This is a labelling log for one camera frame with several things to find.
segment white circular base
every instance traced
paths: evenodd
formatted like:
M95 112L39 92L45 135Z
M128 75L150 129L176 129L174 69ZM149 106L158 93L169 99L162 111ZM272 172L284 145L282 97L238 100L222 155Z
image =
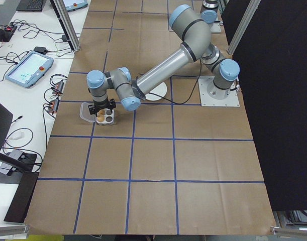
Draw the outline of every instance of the white circular base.
M164 97L167 94L167 85L163 82L159 84L157 87L155 87L153 90L151 90L150 92ZM161 99L160 97L153 94L146 94L145 97L146 100L149 101L157 101Z

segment black curtain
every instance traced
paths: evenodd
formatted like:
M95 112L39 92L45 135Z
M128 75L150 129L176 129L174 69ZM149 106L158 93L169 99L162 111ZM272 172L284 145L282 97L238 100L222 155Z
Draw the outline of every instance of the black curtain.
M230 43L249 1L222 15ZM273 210L307 210L307 0L262 0L233 59Z

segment blue joint cap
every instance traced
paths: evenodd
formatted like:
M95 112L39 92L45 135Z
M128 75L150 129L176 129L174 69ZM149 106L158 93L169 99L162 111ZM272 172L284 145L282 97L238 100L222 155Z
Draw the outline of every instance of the blue joint cap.
M121 68L118 68L120 69L127 77L128 81L130 82L131 81L131 74L130 74L130 71L127 67L121 67Z
M225 59L220 63L220 74L227 81L234 81L237 79L240 68L235 60Z
M172 25L174 24L175 20L179 17L180 14L182 14L183 11L185 11L186 9L191 9L191 7L187 4L183 4L180 5L179 7L177 7L173 13L170 16L169 19L169 26L172 27Z
M121 100L124 109L134 111L141 105L141 101L136 97L127 97Z
M201 14L201 18L207 23L212 24L217 19L217 13L213 10L203 11Z
M86 76L87 86L91 89L96 89L104 84L105 75L99 70L92 70Z

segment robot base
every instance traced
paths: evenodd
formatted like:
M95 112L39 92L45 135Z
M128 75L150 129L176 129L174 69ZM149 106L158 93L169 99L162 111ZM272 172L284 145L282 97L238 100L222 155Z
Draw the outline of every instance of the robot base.
M214 99L207 93L207 87L214 79L213 76L201 76L198 80L201 106L240 107L236 91L230 91L225 99Z
M219 23L212 23L212 24L208 24L210 27L210 31L212 34L221 34L222 29L220 28L220 24Z

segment keyboard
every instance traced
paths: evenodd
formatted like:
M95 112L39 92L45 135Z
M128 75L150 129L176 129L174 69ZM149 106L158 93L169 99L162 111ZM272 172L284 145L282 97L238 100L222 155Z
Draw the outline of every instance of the keyboard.
M21 0L16 10L22 12L41 12L45 2L46 0Z

